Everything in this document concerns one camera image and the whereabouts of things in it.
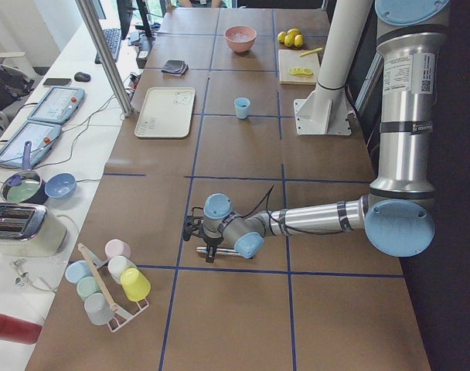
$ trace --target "computer mouse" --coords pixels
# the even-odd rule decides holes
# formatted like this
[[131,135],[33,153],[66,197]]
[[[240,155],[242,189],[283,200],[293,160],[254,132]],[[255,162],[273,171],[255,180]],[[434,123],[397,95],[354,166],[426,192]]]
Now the computer mouse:
[[75,74],[75,76],[73,77],[73,79],[74,79],[75,81],[80,82],[80,83],[86,83],[86,82],[90,81],[90,74],[80,71],[80,72],[77,72],[77,73]]

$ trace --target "blue handle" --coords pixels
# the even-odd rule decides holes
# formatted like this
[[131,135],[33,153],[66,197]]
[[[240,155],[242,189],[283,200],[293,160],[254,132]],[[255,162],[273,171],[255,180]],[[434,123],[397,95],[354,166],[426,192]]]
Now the blue handle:
[[24,144],[24,153],[22,155],[22,170],[30,170],[31,169],[31,147],[32,142],[27,141]]

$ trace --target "yellow lemon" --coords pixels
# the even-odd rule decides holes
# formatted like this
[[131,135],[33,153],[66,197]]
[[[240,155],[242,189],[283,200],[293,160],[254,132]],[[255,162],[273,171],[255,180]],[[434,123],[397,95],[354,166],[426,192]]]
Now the yellow lemon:
[[284,43],[284,38],[285,38],[286,35],[287,35],[287,33],[285,31],[281,31],[280,33],[278,33],[278,41],[280,43]]
[[287,31],[287,35],[292,35],[293,37],[296,37],[296,35],[300,35],[300,29],[289,29]]
[[304,45],[304,36],[296,35],[296,37],[294,38],[294,45],[296,48],[302,48],[302,45]]
[[287,46],[288,48],[291,48],[294,45],[294,36],[293,35],[286,35],[284,37],[284,45]]

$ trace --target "label sticker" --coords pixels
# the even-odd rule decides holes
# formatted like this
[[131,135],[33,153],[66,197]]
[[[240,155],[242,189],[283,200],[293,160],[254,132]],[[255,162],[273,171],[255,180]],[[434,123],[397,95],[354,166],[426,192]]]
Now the label sticker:
[[412,59],[412,56],[402,56],[384,63],[383,95],[410,90]]
[[434,67],[436,55],[433,53],[414,54],[412,66],[412,93],[433,94],[434,92]]

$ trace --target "blue bowl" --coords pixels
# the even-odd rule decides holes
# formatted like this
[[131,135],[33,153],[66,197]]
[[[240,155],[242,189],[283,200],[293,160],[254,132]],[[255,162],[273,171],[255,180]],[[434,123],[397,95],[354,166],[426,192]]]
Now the blue bowl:
[[70,197],[77,187],[75,177],[68,172],[53,176],[44,187],[44,192],[48,197],[54,199],[65,199]]

